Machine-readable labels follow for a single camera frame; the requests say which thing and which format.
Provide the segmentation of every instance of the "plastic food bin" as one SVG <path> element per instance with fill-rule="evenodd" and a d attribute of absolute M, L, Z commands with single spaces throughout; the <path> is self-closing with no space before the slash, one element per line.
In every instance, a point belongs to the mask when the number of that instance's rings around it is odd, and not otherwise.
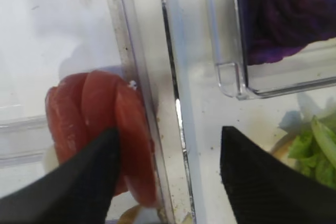
<path fill-rule="evenodd" d="M 251 56 L 251 44 L 255 42 L 254 36 L 258 37 L 255 35 L 255 29 L 251 28 L 255 23 L 250 20 L 251 16 L 254 15 L 250 7 L 255 7 L 257 1 L 261 1 L 262 5 L 265 0 L 207 0 L 213 58 L 222 92 L 230 97 L 245 100 L 268 98 L 335 85 L 335 38 L 304 45 L 296 50 L 296 54 L 292 52 L 292 56 L 284 57 L 279 62 L 260 62 L 259 65 L 248 64 Z M 277 6 L 278 14 L 275 14 L 275 16 L 285 16 L 287 13 L 281 13 L 281 10 L 285 9 L 282 6 L 284 2 L 279 4 L 272 1 L 274 0 L 270 0 L 268 4 L 280 5 Z M 301 6 L 299 7 L 296 4 L 291 8 L 298 9 Z M 262 15 L 260 17 L 258 16 L 259 23 L 257 26 L 272 26 L 271 22 L 262 18 Z M 295 19 L 292 19 L 290 15 L 287 18 L 289 19 L 287 22 L 291 22 L 288 29 L 295 27 Z M 279 24 L 274 23 L 274 26 L 276 30 Z M 273 35 L 269 34 L 268 31 L 265 34 L 263 34 L 263 38 L 266 39 Z M 286 50 L 284 45 L 278 45 L 277 47 L 278 50 Z"/>
<path fill-rule="evenodd" d="M 49 170 L 46 150 L 53 142 L 44 103 L 50 87 L 69 74 L 93 69 L 120 74 L 140 87 L 148 86 L 149 80 L 143 53 L 131 45 L 138 42 L 133 0 L 0 0 L 0 6 L 0 196 L 4 196 Z M 160 214 L 174 223 L 152 98 L 148 92 L 143 98 L 157 146 Z M 107 220 L 118 219 L 135 205 L 130 193 L 114 198 Z"/>

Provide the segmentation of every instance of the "clear plastic container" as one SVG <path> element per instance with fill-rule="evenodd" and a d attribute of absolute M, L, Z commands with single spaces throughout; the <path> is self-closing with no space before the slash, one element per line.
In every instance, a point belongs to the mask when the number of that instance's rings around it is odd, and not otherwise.
<path fill-rule="evenodd" d="M 0 0 L 0 6 L 0 196 L 51 169 L 47 90 L 69 74 L 102 69 L 135 80 L 143 91 L 157 146 L 160 215 L 174 223 L 133 0 Z M 135 205 L 130 193 L 115 197 L 107 219 Z"/>

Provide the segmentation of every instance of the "purple cabbage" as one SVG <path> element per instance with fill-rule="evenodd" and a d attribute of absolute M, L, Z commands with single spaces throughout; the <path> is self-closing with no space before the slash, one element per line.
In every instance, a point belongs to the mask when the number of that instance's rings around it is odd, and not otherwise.
<path fill-rule="evenodd" d="M 240 0 L 249 65 L 272 63 L 336 37 L 336 0 Z"/>

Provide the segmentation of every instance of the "tomato slice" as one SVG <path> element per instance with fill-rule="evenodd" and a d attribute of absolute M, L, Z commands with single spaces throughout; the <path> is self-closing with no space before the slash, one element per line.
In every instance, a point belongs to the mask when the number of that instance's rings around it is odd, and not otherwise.
<path fill-rule="evenodd" d="M 89 73 L 82 92 L 81 111 L 90 139 L 95 139 L 102 131 L 116 127 L 114 103 L 118 83 L 127 85 L 119 76 L 103 71 Z M 121 168 L 114 195 L 128 191 Z"/>
<path fill-rule="evenodd" d="M 48 126 L 60 163 L 67 161 L 89 143 L 80 112 L 86 77 L 87 73 L 67 76 L 58 87 L 51 88 L 46 97 Z"/>
<path fill-rule="evenodd" d="M 115 113 L 121 137 L 124 179 L 133 197 L 143 206 L 155 207 L 156 184 L 151 137 L 145 110 L 134 90 L 118 85 Z"/>

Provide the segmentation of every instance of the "food container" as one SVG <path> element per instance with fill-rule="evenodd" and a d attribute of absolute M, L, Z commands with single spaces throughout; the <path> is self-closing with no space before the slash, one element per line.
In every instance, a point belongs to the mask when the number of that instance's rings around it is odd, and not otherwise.
<path fill-rule="evenodd" d="M 0 196 L 50 171 L 48 89 L 69 74 L 102 69 L 142 88 L 156 146 L 160 215 L 174 223 L 133 0 L 0 0 L 0 6 Z M 135 205 L 130 193 L 115 197 L 107 220 Z"/>
<path fill-rule="evenodd" d="M 326 17 L 334 17 L 332 12 L 336 12 L 336 8 L 331 6 L 326 12 L 323 8 L 330 4 L 328 1 L 313 1 L 207 0 L 213 58 L 218 83 L 224 94 L 245 100 L 335 85 L 334 20 Z M 313 4 L 320 6 L 321 11 L 311 7 Z M 296 19 L 296 14 L 306 15 L 306 23 Z M 323 28 L 315 29 L 311 23 L 321 22 L 318 15 L 324 15 L 322 20 L 325 24 Z M 316 36 L 313 39 L 308 38 L 314 33 Z M 295 36 L 303 42 L 296 42 Z M 272 46 L 263 44 L 270 41 Z M 255 55 L 259 58 L 266 55 L 266 59 L 256 60 Z"/>

